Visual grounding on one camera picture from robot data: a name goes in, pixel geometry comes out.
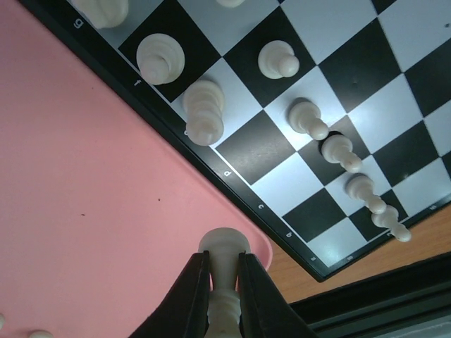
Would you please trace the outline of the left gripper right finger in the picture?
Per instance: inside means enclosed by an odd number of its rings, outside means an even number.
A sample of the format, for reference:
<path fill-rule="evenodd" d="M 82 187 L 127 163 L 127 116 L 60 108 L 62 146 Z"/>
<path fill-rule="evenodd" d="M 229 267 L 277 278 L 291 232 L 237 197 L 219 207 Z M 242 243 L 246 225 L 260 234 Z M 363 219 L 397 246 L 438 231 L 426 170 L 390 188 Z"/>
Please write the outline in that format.
<path fill-rule="evenodd" d="M 285 301 L 254 254 L 239 254 L 238 290 L 245 337 L 316 336 Z"/>

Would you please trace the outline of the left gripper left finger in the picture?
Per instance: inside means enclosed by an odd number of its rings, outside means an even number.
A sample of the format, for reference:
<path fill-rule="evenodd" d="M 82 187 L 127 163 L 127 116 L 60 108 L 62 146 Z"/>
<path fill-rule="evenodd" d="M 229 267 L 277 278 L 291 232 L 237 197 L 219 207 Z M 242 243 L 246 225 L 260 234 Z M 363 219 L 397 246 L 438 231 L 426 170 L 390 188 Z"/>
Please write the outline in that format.
<path fill-rule="evenodd" d="M 203 337 L 207 327 L 209 252 L 191 256 L 156 310 L 130 338 Z"/>

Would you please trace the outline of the white king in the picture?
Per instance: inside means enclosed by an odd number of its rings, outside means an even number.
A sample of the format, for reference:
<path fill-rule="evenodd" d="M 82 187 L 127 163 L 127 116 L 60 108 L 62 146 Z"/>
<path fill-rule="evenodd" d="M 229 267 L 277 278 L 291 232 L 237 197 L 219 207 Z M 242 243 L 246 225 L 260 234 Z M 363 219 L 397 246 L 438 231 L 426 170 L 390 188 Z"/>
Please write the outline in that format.
<path fill-rule="evenodd" d="M 199 243 L 200 252 L 209 252 L 212 290 L 209 292 L 206 337 L 241 337 L 240 295 L 236 291 L 238 258 L 249 253 L 243 233 L 229 227 L 207 232 Z"/>

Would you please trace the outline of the white pawn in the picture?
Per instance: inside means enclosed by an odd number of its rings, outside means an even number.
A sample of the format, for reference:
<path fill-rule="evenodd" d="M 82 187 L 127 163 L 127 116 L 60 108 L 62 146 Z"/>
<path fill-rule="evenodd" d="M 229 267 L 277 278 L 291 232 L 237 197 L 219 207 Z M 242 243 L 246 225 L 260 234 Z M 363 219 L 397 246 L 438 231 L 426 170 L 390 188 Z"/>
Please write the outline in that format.
<path fill-rule="evenodd" d="M 221 6 L 226 8 L 236 8 L 240 6 L 245 0 L 216 0 Z"/>
<path fill-rule="evenodd" d="M 356 175 L 345 185 L 345 192 L 351 198 L 360 200 L 373 214 L 382 214 L 387 204 L 374 193 L 374 181 L 366 175 Z"/>
<path fill-rule="evenodd" d="M 260 72 L 273 80 L 293 77 L 299 71 L 299 59 L 293 48 L 281 40 L 266 44 L 259 52 L 257 61 Z"/>
<path fill-rule="evenodd" d="M 308 100 L 297 102 L 289 110 L 288 123 L 295 132 L 307 134 L 318 141 L 325 139 L 329 134 L 327 124 L 321 119 L 319 107 Z"/>
<path fill-rule="evenodd" d="M 393 206 L 387 205 L 385 211 L 380 214 L 372 214 L 371 220 L 376 227 L 387 228 L 391 235 L 399 242 L 409 242 L 411 232 L 398 221 L 399 212 Z"/>
<path fill-rule="evenodd" d="M 341 134 L 328 137 L 322 144 L 321 154 L 329 163 L 338 163 L 349 173 L 359 173 L 362 160 L 353 152 L 350 139 Z"/>

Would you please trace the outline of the white queen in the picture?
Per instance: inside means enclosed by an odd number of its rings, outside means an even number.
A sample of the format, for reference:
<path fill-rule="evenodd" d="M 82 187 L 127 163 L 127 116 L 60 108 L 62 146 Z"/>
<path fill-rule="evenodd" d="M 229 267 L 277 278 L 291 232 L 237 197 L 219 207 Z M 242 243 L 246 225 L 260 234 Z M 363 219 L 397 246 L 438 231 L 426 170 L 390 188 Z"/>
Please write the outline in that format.
<path fill-rule="evenodd" d="M 224 105 L 225 95 L 215 82 L 199 80 L 187 88 L 183 108 L 187 116 L 187 136 L 193 143 L 210 146 L 222 137 Z"/>

